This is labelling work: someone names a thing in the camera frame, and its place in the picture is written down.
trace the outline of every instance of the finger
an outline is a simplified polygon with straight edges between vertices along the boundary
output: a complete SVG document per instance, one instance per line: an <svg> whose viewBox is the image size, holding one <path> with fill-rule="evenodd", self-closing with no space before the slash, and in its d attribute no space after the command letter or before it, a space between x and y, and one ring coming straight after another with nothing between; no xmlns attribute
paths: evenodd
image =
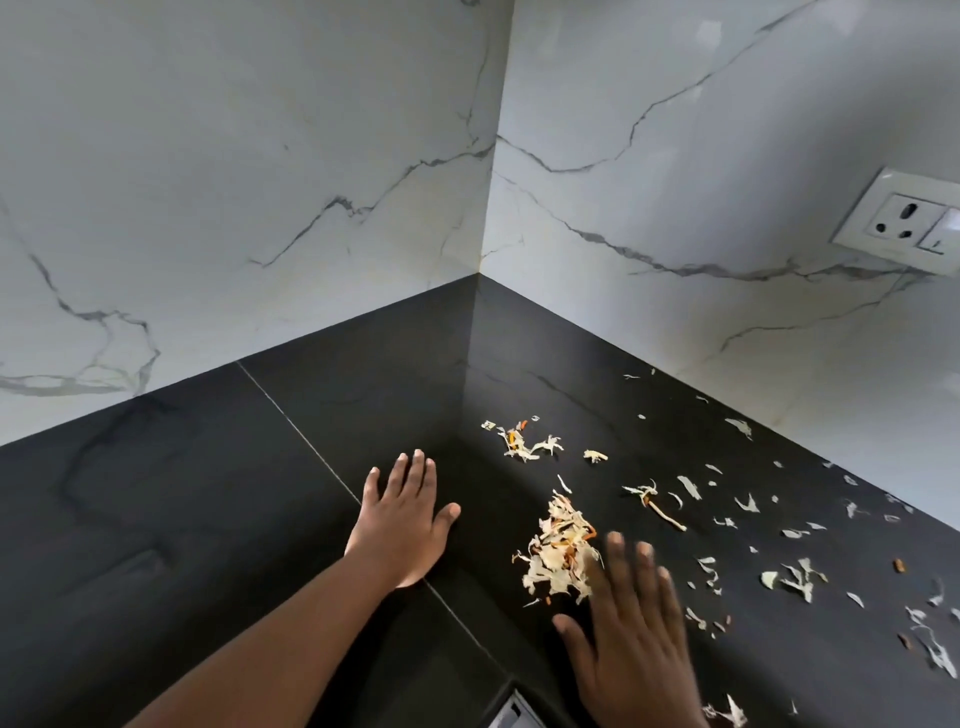
<svg viewBox="0 0 960 728"><path fill-rule="evenodd" d="M640 595L640 612L647 629L664 637L663 617L660 613L660 588L654 564L654 548L641 541L636 545L636 588Z"/></svg>
<svg viewBox="0 0 960 728"><path fill-rule="evenodd" d="M663 624L666 627L670 642L677 648L681 657L690 661L686 649L686 628L684 615L680 611L680 600L677 599L677 589L674 587L670 572L664 567L657 569L657 579L660 581L660 610L663 612Z"/></svg>
<svg viewBox="0 0 960 728"><path fill-rule="evenodd" d="M553 618L553 626L557 628L560 639L564 641L566 654L573 666L573 674L577 678L580 699L589 702L588 697L593 695L596 687L596 653L588 642L583 628L573 617L556 615Z"/></svg>
<svg viewBox="0 0 960 728"><path fill-rule="evenodd" d="M410 472L407 474L406 485L400 496L404 499L417 497L420 492L420 485L423 482L423 450L414 450L414 460L410 465Z"/></svg>
<svg viewBox="0 0 960 728"><path fill-rule="evenodd" d="M423 507L433 513L433 506L437 502L437 464L430 458L427 458L426 469L423 471L420 500L423 501Z"/></svg>
<svg viewBox="0 0 960 728"><path fill-rule="evenodd" d="M597 641L597 651L603 652L616 642L620 619L613 603L610 582L607 581L603 567L592 555L586 560L587 584L590 587L590 618L593 620L593 634Z"/></svg>
<svg viewBox="0 0 960 728"><path fill-rule="evenodd" d="M440 547L440 553L446 549L446 536L450 532L450 526L458 518L460 518L460 505L457 503L448 503L434 518L431 533Z"/></svg>
<svg viewBox="0 0 960 728"><path fill-rule="evenodd" d="M376 491L377 481L380 479L380 469L373 468L367 475L367 480L363 484L363 502L361 508L370 508L380 501L380 494Z"/></svg>
<svg viewBox="0 0 960 728"><path fill-rule="evenodd" d="M407 470L407 453L402 452L394 463L394 469L387 478L387 489L383 492L383 500L393 500L400 495L403 488L403 474Z"/></svg>
<svg viewBox="0 0 960 728"><path fill-rule="evenodd" d="M638 635L646 631L640 604L636 600L634 578L624 554L623 535L616 531L607 534L607 571L613 587L613 602L620 620L629 624Z"/></svg>

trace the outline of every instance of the person's left hand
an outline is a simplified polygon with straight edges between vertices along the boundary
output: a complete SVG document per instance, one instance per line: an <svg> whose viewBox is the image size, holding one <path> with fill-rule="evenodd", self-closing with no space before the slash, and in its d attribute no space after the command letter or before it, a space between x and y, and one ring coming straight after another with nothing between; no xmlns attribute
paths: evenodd
<svg viewBox="0 0 960 728"><path fill-rule="evenodd" d="M377 565L388 570L396 587L408 587L433 568L446 548L446 534L457 517L460 506L448 503L437 514L437 465L425 460L421 450L414 452L410 472L407 456L402 453L387 479L387 489L380 497L377 479L380 470L373 468L363 488L360 517L350 533L346 553L368 553Z"/></svg>

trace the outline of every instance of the dark tile surface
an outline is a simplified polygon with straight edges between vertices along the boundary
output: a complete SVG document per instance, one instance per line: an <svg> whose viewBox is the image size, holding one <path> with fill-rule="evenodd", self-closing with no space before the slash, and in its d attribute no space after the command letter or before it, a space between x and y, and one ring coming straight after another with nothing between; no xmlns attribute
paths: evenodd
<svg viewBox="0 0 960 728"><path fill-rule="evenodd" d="M0 449L0 725L122 724L336 560L357 512L235 365ZM421 585L314 724L469 724L502 683Z"/></svg>
<svg viewBox="0 0 960 728"><path fill-rule="evenodd" d="M721 706L729 692L756 725L958 724L957 682L926 665L904 606L927 610L960 663L960 628L945 608L924 604L934 575L948 585L948 599L960 594L960 534L908 514L867 483L844 482L838 468L825 469L821 458L759 425L748 440L724 422L738 417L729 408L698 400L689 387L496 283L458 281L245 366L356 492L372 464L386 467L402 450L422 447L437 460L441 500L456 499L464 515L431 583L526 691L574 720L587 722L548 616L584 612L565 598L523 609L523 569L510 563L545 515L557 474L598 529L652 542L678 584L692 580L697 589L682 586L682 598L697 614L732 616L732 630L716 640L692 633L705 700ZM528 440L562 437L566 450L557 459L506 458L502 440L479 426L532 415L540 421L528 426ZM591 466L584 449L610 461ZM699 486L702 501L687 495L681 474ZM620 488L648 478L659 483L657 503L687 532ZM667 491L681 496L682 510ZM733 502L749 493L760 514ZM848 498L870 515L848 519ZM901 521L886 522L884 513ZM714 517L738 527L718 526ZM807 521L828 530L799 541L780 535ZM706 556L718 562L719 596L706 589L694 560ZM816 586L812 604L759 584L762 571L784 573L781 562L796 565L804 556L830 579ZM894 573L896 557L908 564L906 574ZM900 645L899 632L911 634L913 651ZM787 715L791 699L798 716Z"/></svg>

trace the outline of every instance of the white power socket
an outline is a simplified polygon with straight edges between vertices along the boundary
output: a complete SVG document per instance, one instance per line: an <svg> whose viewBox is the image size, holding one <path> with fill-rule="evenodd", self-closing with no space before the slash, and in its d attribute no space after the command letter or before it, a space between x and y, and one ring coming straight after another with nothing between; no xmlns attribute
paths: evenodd
<svg viewBox="0 0 960 728"><path fill-rule="evenodd" d="M832 242L955 276L960 271L960 184L883 169Z"/></svg>

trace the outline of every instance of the wall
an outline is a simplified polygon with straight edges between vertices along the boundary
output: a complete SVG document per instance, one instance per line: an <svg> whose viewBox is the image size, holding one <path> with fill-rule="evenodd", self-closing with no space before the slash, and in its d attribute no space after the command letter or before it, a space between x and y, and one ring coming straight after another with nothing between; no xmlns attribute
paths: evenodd
<svg viewBox="0 0 960 728"><path fill-rule="evenodd" d="M0 0L0 444L475 273L510 0Z"/></svg>
<svg viewBox="0 0 960 728"><path fill-rule="evenodd" d="M960 527L960 283L830 246L960 181L948 0L517 0L481 271Z"/></svg>

